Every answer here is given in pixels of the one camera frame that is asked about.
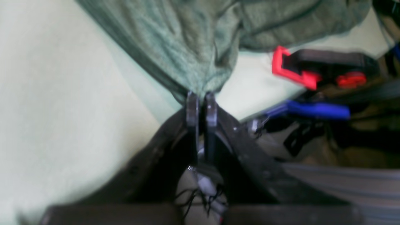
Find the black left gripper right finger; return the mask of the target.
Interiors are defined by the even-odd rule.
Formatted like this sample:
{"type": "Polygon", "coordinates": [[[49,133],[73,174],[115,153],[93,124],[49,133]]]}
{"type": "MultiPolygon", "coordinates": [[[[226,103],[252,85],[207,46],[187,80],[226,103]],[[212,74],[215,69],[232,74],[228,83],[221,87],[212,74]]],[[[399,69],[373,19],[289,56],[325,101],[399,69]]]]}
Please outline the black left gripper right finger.
{"type": "Polygon", "coordinates": [[[221,174],[229,205],[347,205],[289,175],[211,92],[205,96],[205,157],[221,174]]]}

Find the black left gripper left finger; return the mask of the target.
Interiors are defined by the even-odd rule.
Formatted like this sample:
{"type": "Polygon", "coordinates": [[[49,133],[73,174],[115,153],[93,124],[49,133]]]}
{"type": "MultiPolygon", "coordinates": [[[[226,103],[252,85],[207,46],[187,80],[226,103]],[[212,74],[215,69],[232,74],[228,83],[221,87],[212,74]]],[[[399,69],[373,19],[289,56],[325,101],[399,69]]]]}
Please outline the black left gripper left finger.
{"type": "Polygon", "coordinates": [[[168,118],[149,143],[81,205],[173,201],[179,179],[197,161],[199,98],[189,92],[182,109],[168,118]]]}

